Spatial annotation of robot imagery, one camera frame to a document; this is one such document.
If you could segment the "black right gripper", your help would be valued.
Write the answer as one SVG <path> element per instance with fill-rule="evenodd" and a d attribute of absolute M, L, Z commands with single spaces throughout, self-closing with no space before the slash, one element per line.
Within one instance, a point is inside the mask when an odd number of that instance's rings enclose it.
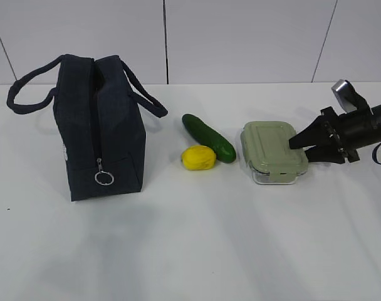
<path fill-rule="evenodd" d="M 290 149 L 305 150 L 309 163 L 344 164 L 360 160 L 357 150 L 368 141 L 373 130 L 369 108 L 337 115 L 332 107 L 321 110 L 312 123 L 289 140 Z"/>

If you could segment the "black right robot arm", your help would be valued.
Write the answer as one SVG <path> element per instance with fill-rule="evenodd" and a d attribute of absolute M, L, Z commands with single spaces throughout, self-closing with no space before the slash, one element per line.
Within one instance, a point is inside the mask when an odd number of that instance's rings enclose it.
<path fill-rule="evenodd" d="M 303 131 L 289 140 L 291 149 L 305 150 L 309 162 L 344 164 L 360 160 L 358 149 L 375 144 L 372 159 L 377 159 L 381 145 L 381 105 L 368 106 L 337 115 L 333 107 L 321 114 Z"/>

